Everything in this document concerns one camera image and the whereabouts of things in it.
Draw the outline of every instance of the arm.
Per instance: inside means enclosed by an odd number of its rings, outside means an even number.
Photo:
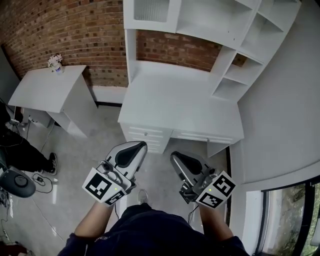
[[[220,242],[234,236],[216,209],[199,204],[199,210],[203,225],[203,232],[206,237],[213,238]]]
[[[107,227],[114,206],[95,202],[87,215],[76,227],[74,234],[82,238],[98,238]]]

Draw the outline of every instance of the shoe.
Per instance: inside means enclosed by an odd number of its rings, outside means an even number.
[[[47,173],[51,174],[51,175],[56,175],[57,174],[57,166],[58,166],[58,158],[57,155],[55,153],[50,153],[49,156],[49,161],[52,162],[52,170],[47,171]]]
[[[137,196],[138,204],[142,205],[144,203],[148,203],[148,193],[144,189],[140,189],[138,196]]]

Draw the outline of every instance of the red brick wall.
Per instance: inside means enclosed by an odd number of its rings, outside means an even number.
[[[21,78],[60,53],[90,85],[128,85],[122,0],[2,0],[0,43]]]
[[[139,30],[137,59],[210,71],[221,45],[184,34]]]
[[[88,85],[128,85],[122,0],[0,0],[0,44],[20,78],[59,53],[63,65],[88,66]],[[192,36],[137,32],[138,60],[210,71],[220,49]]]

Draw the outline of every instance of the white sneaker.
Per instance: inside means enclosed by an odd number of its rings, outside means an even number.
[[[148,203],[148,193],[145,189],[140,189],[137,195],[137,201],[139,205],[142,205],[143,203]]]

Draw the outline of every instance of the flower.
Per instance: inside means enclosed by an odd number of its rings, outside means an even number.
[[[61,54],[56,54],[50,57],[48,60],[48,68],[50,68],[53,71],[60,68],[60,63],[63,60]]]

